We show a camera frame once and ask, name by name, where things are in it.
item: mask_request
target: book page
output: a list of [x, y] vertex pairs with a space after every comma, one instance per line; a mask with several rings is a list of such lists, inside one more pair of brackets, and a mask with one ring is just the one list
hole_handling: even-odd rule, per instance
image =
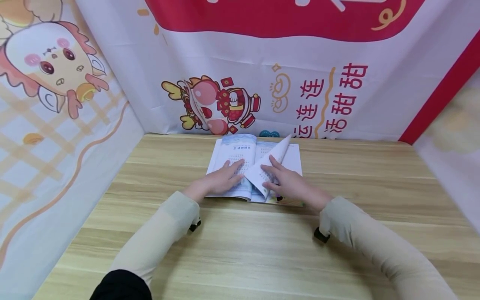
[[[266, 154], [270, 152], [270, 150], [275, 147], [277, 143], [273, 142], [263, 142], [263, 141], [258, 141], [257, 142], [257, 148], [255, 150], [255, 161], [260, 160], [262, 157], [264, 157]], [[295, 171], [299, 173], [300, 175], [302, 174], [301, 170], [301, 161], [300, 161], [300, 147], [298, 144], [289, 144], [288, 149], [285, 152], [285, 156], [283, 157], [282, 165], [286, 167], [289, 170]], [[291, 201], [284, 202], [278, 202], [279, 204], [287, 204], [287, 205], [295, 205], [291, 204]], [[271, 191], [268, 195], [267, 198], [263, 196], [263, 194], [255, 187], [253, 187], [252, 190], [252, 202], [261, 202], [261, 203], [273, 203], [276, 204], [276, 195], [273, 191]]]
[[[245, 163], [236, 174], [243, 174], [255, 162], [255, 148], [257, 138], [251, 134], [227, 135], [215, 143], [215, 148], [210, 159], [207, 174], [220, 169], [223, 164], [230, 160], [230, 165], [244, 159]], [[250, 200], [252, 196], [252, 184], [243, 178], [242, 181], [222, 195], [208, 195], [207, 197], [237, 197]]]
[[288, 149], [288, 145], [290, 144], [290, 137], [291, 136], [289, 135], [279, 143], [275, 143], [276, 145], [263, 157], [261, 157], [259, 160], [256, 160], [255, 164], [245, 173], [245, 177], [262, 193], [265, 199], [270, 191], [264, 188], [262, 185], [265, 181], [273, 182], [274, 178], [271, 174], [263, 171], [260, 166], [272, 165], [269, 160], [270, 155], [272, 155], [278, 162], [282, 163], [285, 153]]

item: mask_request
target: cartoon character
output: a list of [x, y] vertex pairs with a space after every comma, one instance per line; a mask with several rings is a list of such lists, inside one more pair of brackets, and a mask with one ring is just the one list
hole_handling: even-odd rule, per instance
[[244, 88], [232, 87], [231, 78], [218, 82], [203, 75], [192, 77], [187, 81], [173, 84], [162, 82], [162, 88], [168, 92], [172, 100], [182, 100], [187, 112], [181, 116], [182, 128], [210, 130], [215, 135], [228, 132], [236, 133], [240, 128], [248, 128], [255, 122], [253, 112], [260, 110], [260, 97], [248, 95]]
[[66, 99], [68, 113], [76, 119], [82, 102], [109, 89], [97, 77], [106, 75], [105, 67], [87, 41], [69, 22], [24, 28], [0, 47], [0, 76], [6, 74], [11, 86], [22, 84], [28, 96], [38, 96], [51, 111], [59, 113]]
[[61, 11], [62, 0], [0, 0], [0, 46], [32, 24], [59, 21]]

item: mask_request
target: dragon eye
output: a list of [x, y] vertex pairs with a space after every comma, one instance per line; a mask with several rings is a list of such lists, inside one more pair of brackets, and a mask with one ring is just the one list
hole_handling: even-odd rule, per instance
[[55, 72], [52, 64], [44, 60], [40, 62], [40, 69], [48, 75], [52, 75]]
[[68, 48], [63, 48], [63, 55], [68, 59], [68, 60], [75, 60], [75, 54], [73, 53], [72, 50]]

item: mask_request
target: printed backdrop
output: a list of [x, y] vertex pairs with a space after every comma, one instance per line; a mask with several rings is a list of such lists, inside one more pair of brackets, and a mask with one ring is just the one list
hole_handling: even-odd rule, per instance
[[480, 70], [414, 144], [480, 234]]
[[0, 299], [31, 299], [143, 133], [73, 0], [0, 0]]
[[480, 29], [476, 0], [77, 2], [157, 133], [398, 140]]

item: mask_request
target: wood grain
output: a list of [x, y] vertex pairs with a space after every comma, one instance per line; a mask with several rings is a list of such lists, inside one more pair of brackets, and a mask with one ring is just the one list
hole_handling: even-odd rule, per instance
[[[36, 300], [88, 299], [115, 255], [173, 192], [203, 176], [213, 136], [146, 135], [61, 257]], [[462, 300], [480, 295], [480, 238], [413, 147], [294, 139], [306, 180], [343, 195], [417, 247]], [[312, 238], [304, 208], [206, 199], [202, 226], [176, 243], [154, 299], [395, 299], [368, 261]]]

